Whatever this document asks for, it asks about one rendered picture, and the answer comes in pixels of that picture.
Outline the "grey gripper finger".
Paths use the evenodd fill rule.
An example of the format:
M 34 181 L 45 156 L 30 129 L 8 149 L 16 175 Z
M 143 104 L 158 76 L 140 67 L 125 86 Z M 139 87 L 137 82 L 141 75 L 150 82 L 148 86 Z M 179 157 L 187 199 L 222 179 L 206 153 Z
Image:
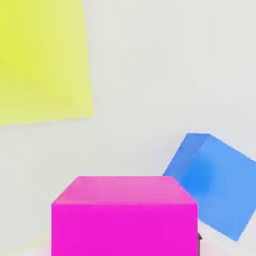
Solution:
M 203 239 L 200 235 L 200 233 L 198 232 L 198 256 L 201 255 L 201 240 Z

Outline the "small magenta cube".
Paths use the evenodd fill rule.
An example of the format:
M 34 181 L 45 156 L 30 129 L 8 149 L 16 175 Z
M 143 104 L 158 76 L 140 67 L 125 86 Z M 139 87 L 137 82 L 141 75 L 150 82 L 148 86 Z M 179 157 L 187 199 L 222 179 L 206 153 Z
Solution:
M 170 176 L 79 176 L 51 205 L 51 256 L 198 256 L 198 204 Z

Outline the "small blue cube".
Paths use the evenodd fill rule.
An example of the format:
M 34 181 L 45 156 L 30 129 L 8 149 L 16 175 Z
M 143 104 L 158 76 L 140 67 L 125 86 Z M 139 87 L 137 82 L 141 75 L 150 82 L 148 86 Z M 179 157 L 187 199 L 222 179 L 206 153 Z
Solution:
M 256 209 L 256 161 L 209 133 L 187 133 L 163 175 L 196 200 L 201 222 L 239 240 Z

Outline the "large yellow box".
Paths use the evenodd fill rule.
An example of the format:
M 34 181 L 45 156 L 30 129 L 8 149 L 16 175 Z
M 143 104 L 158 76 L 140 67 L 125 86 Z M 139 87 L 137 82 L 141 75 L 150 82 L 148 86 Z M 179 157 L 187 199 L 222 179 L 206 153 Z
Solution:
M 83 0 L 0 0 L 0 126 L 93 114 Z

